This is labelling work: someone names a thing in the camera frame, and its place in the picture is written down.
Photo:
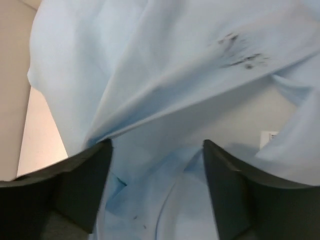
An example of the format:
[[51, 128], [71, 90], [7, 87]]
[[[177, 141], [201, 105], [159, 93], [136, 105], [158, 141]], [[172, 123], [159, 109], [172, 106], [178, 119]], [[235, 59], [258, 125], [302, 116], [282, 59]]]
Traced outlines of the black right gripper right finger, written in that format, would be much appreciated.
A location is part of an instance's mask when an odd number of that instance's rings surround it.
[[319, 187], [264, 172], [208, 139], [203, 162], [221, 240], [319, 239]]

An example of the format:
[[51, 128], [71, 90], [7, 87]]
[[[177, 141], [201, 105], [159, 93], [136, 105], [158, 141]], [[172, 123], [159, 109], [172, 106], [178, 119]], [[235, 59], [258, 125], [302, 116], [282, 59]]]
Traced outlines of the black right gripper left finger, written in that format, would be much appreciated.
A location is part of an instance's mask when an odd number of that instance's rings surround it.
[[42, 170], [0, 182], [0, 238], [55, 240], [93, 233], [112, 161], [112, 142], [103, 140]]

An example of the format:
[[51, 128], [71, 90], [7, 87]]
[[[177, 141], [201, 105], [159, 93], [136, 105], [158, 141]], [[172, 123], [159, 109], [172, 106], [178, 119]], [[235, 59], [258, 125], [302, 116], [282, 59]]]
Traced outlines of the light blue green pillowcase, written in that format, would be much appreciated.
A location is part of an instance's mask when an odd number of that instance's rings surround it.
[[317, 0], [44, 0], [27, 76], [68, 155], [112, 141], [91, 240], [216, 240], [206, 139], [320, 184]]

